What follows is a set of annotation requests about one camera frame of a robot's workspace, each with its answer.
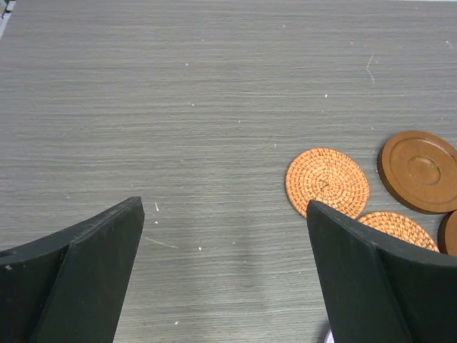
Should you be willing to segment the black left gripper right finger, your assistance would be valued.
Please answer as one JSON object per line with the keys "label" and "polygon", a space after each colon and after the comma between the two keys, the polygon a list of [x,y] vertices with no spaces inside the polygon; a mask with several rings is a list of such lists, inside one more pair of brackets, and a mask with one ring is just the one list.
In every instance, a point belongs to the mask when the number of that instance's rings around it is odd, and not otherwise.
{"label": "black left gripper right finger", "polygon": [[335,342],[455,342],[456,258],[312,200],[307,227]]}

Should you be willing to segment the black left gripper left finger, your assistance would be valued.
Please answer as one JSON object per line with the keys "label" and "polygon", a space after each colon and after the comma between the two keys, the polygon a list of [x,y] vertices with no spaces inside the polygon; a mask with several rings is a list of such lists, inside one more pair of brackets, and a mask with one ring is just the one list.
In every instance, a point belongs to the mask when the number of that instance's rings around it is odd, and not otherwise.
{"label": "black left gripper left finger", "polygon": [[141,197],[1,251],[2,342],[112,342],[144,228]]}

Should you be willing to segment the woven rattan coaster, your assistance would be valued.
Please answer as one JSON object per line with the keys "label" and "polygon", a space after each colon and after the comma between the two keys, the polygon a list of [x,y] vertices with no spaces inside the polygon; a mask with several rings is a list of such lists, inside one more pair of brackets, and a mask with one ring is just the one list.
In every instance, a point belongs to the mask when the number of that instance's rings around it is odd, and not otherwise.
{"label": "woven rattan coaster", "polygon": [[291,206],[307,216],[311,200],[323,202],[350,218],[364,210],[370,187],[361,167],[349,156],[330,148],[312,148],[288,166],[285,190]]}
{"label": "woven rattan coaster", "polygon": [[371,212],[361,216],[358,221],[397,239],[424,249],[439,252],[431,236],[412,219],[395,212]]}

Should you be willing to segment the brown wooden coaster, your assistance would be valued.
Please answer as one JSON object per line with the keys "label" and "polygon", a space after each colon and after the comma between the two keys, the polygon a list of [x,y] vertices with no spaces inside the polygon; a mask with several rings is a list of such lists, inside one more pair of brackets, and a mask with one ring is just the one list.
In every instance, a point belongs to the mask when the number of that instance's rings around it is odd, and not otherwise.
{"label": "brown wooden coaster", "polygon": [[447,214],[438,228],[438,248],[441,253],[457,257],[457,211]]}
{"label": "brown wooden coaster", "polygon": [[404,206],[423,213],[456,210],[456,148],[425,131],[393,135],[378,154],[385,188]]}

